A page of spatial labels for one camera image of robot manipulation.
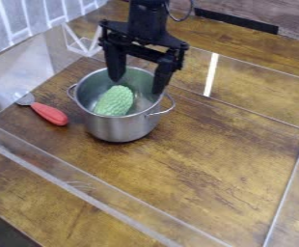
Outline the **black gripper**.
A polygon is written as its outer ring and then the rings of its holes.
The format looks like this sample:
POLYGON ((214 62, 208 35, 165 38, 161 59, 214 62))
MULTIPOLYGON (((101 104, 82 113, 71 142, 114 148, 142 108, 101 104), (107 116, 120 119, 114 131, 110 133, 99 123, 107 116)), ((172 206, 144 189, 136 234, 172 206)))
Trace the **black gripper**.
POLYGON ((126 70, 126 56, 157 64, 152 93, 160 94, 172 74, 181 69, 189 45, 168 33, 168 18, 182 21, 169 13, 168 0, 130 0, 128 21, 102 19, 98 22, 107 76, 117 82, 126 70))

